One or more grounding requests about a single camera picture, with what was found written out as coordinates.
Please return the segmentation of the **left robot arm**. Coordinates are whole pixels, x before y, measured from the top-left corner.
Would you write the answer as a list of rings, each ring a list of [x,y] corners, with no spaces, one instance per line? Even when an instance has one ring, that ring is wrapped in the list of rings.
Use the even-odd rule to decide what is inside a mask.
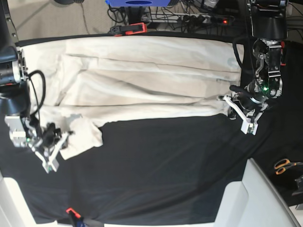
[[[230,95],[219,96],[229,105],[230,119],[242,119],[241,131],[255,135],[258,120],[270,107],[269,100],[281,96],[283,82],[283,41],[287,38],[286,0],[248,0],[244,11],[248,12],[251,29],[245,38],[254,38],[250,57],[255,58],[251,69],[242,68],[252,75],[245,87],[231,85]]]

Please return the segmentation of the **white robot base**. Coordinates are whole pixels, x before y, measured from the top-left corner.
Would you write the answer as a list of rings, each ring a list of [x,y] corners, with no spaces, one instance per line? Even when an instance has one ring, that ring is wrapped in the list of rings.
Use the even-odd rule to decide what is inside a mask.
[[[0,177],[0,225],[2,227],[57,227],[58,223],[37,224],[28,208],[18,183]]]
[[[181,173],[167,165],[131,176],[101,202],[106,227],[300,227],[303,213],[271,181],[271,165],[249,158],[218,172],[204,159]]]

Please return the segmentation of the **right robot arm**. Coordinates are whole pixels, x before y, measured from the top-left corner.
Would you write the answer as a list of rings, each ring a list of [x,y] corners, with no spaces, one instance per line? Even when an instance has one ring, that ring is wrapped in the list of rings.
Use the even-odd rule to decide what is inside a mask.
[[[31,110],[30,91],[34,90],[32,76],[42,79],[42,98],[36,110]],[[41,161],[47,173],[56,172],[59,151],[68,145],[72,131],[61,131],[53,122],[45,127],[40,123],[40,109],[46,95],[42,71],[28,73],[24,51],[20,49],[16,28],[8,2],[0,2],[0,112],[9,127],[9,137],[15,147],[28,147]]]

